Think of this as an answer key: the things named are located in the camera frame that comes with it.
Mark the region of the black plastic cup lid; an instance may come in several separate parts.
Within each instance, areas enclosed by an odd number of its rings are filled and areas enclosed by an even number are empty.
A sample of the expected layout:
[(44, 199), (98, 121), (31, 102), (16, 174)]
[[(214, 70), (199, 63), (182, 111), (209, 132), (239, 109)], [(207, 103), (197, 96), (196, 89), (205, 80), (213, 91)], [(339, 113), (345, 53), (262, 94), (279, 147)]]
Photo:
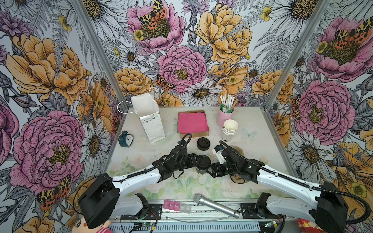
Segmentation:
[(198, 155), (196, 157), (196, 168), (200, 170), (206, 170), (210, 167), (211, 160), (207, 155)]

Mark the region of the plush doll toy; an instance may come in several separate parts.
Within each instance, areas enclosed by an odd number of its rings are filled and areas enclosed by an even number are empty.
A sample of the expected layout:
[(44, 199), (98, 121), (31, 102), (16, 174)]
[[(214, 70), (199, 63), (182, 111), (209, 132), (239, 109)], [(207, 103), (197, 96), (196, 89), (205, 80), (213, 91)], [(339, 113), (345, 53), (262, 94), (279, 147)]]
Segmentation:
[(83, 215), (78, 215), (72, 226), (72, 233), (112, 233), (109, 229), (111, 221), (107, 220), (105, 223), (99, 224), (97, 227), (90, 229)]

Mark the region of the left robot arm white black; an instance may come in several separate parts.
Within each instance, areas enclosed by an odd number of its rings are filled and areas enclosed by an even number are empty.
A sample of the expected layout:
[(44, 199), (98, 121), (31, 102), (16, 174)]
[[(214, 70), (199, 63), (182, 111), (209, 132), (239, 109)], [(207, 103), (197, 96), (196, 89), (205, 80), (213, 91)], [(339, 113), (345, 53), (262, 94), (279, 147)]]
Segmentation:
[(110, 177), (107, 173), (95, 178), (89, 188), (78, 199), (81, 214), (88, 229), (97, 229), (111, 217), (135, 216), (144, 212), (146, 199), (137, 194), (128, 194), (148, 185), (160, 183), (183, 174), (196, 166), (196, 155), (187, 152), (192, 134), (187, 133), (168, 155), (154, 161), (150, 166), (127, 175)]

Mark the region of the pink plastic clip box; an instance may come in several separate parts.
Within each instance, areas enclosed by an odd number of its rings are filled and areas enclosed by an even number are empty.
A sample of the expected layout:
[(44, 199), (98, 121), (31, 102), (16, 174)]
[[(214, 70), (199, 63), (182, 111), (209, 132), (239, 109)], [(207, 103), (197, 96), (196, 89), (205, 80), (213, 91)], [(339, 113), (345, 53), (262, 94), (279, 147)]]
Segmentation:
[(166, 210), (181, 212), (190, 214), (191, 213), (191, 205), (185, 204), (182, 202), (175, 202), (171, 200), (164, 200), (163, 208)]

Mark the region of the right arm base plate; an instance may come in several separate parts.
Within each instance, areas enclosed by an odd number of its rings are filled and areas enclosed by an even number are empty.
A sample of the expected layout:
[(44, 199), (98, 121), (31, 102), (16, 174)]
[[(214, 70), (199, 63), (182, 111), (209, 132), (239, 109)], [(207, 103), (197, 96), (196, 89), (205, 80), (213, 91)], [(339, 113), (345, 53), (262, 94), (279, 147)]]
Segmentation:
[(256, 203), (241, 203), (241, 215), (244, 219), (282, 219), (283, 215), (274, 215), (266, 207), (256, 207)]

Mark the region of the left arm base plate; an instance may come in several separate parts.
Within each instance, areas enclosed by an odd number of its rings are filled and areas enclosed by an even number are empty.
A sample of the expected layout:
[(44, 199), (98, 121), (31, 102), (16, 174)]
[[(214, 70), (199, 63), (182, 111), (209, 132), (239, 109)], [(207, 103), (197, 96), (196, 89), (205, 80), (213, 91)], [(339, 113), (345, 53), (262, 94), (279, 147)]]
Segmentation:
[(147, 209), (142, 209), (134, 216), (124, 215), (121, 220), (160, 220), (162, 216), (162, 204), (151, 203)]

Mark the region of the paper coffee cup black sleeve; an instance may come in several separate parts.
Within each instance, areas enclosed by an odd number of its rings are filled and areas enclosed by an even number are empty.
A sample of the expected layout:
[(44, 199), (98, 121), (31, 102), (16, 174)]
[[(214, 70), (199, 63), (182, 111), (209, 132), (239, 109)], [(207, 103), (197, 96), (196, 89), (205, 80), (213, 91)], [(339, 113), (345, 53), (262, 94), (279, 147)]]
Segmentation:
[(199, 174), (205, 174), (207, 172), (207, 169), (206, 168), (199, 168), (199, 167), (196, 167), (196, 171), (199, 173)]

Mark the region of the silver microphone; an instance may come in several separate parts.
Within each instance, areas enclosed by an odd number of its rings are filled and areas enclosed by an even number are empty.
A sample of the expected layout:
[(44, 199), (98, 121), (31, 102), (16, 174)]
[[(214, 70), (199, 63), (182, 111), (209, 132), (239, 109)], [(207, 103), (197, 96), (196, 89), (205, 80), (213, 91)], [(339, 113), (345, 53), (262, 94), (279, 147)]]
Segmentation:
[(217, 203), (211, 199), (208, 199), (206, 197), (204, 197), (202, 194), (195, 194), (194, 196), (194, 202), (197, 203), (197, 204), (202, 204), (202, 205), (205, 205), (207, 207), (210, 207), (216, 211), (220, 211), (226, 215), (229, 215), (229, 216), (232, 216), (234, 218), (239, 218), (240, 217), (240, 214), (237, 210), (234, 210), (234, 209), (231, 209), (229, 207), (226, 207), (225, 205), (222, 205), (220, 203)]

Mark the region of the teal alarm clock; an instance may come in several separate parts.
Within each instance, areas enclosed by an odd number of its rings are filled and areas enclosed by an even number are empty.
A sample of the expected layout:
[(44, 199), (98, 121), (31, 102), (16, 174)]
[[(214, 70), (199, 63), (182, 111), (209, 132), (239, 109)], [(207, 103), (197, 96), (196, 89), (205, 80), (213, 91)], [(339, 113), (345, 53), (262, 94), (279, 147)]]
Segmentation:
[(127, 131), (123, 131), (119, 136), (119, 145), (121, 147), (130, 147), (133, 143), (134, 136)]

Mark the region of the bandage box red white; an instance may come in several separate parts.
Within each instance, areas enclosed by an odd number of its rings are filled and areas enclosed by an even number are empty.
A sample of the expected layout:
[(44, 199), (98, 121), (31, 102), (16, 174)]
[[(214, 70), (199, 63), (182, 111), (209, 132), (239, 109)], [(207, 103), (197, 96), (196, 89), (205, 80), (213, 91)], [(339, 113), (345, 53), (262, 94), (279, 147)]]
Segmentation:
[(318, 229), (316, 228), (316, 224), (311, 221), (297, 218), (296, 222), (298, 224), (298, 227), (301, 233), (317, 233), (318, 232)]

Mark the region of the pink straw holder cup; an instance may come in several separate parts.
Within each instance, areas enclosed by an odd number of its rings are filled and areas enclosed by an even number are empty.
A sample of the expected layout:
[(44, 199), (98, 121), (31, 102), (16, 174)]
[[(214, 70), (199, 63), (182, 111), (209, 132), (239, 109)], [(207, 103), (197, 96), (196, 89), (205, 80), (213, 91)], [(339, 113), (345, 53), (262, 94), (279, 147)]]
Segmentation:
[(232, 118), (233, 113), (234, 113), (234, 110), (230, 111), (229, 113), (225, 113), (221, 109), (219, 109), (216, 124), (222, 128), (225, 121)]

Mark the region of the white paper gift bag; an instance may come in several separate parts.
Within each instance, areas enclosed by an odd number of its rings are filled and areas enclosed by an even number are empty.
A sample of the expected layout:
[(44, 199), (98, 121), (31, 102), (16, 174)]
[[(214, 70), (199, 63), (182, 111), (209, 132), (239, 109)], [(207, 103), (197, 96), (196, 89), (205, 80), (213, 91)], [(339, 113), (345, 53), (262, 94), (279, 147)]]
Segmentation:
[[(149, 142), (152, 144), (164, 139), (165, 132), (159, 113), (158, 103), (151, 95), (152, 87), (141, 95), (131, 97), (131, 101), (123, 100), (117, 104), (117, 110), (124, 115), (135, 113), (140, 120)], [(123, 112), (119, 109), (122, 103), (131, 104), (132, 112)]]

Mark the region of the stack of white paper cups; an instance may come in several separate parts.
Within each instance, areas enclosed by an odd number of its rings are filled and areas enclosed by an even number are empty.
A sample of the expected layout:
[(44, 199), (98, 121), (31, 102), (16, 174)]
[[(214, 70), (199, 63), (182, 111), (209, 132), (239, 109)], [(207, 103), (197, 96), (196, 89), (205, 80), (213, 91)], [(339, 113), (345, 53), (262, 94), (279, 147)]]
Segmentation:
[(222, 135), (221, 138), (224, 142), (230, 141), (233, 136), (236, 134), (239, 128), (239, 124), (232, 119), (228, 119), (224, 122), (222, 127)]

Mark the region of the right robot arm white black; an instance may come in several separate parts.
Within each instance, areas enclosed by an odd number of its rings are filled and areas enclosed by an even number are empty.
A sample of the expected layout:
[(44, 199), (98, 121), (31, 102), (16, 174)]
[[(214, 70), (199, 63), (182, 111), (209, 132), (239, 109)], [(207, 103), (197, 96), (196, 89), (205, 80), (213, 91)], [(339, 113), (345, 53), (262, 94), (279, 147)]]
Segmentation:
[[(245, 182), (266, 185), (291, 196), (280, 198), (269, 193), (262, 194), (256, 203), (260, 216), (267, 213), (293, 216), (311, 221), (328, 233), (343, 233), (346, 225), (364, 222), (371, 215), (372, 209), (363, 198), (339, 191), (332, 183), (321, 185), (286, 175), (260, 161), (242, 156), (224, 141), (220, 141), (212, 151), (218, 159), (210, 166), (212, 177), (238, 175)], [(364, 213), (357, 219), (348, 219), (346, 197), (365, 207)]]

